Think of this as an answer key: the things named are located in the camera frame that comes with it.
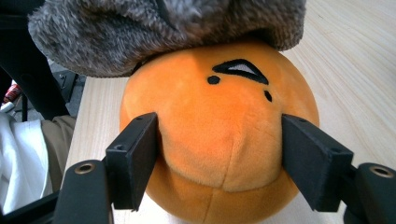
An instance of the orange fabric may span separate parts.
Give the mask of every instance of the orange fabric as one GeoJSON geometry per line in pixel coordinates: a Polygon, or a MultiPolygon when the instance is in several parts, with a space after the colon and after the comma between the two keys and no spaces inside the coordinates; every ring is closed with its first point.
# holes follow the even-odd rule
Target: orange fabric
{"type": "Polygon", "coordinates": [[[120,128],[149,112],[159,117],[162,152],[148,195],[198,223],[258,221],[285,206],[297,189],[281,167],[281,115],[318,125],[301,74],[276,50],[250,39],[172,52],[145,64],[126,86],[120,128]],[[269,85],[212,70],[235,59],[254,64],[269,85]],[[219,84],[209,84],[211,76],[219,84]]]}

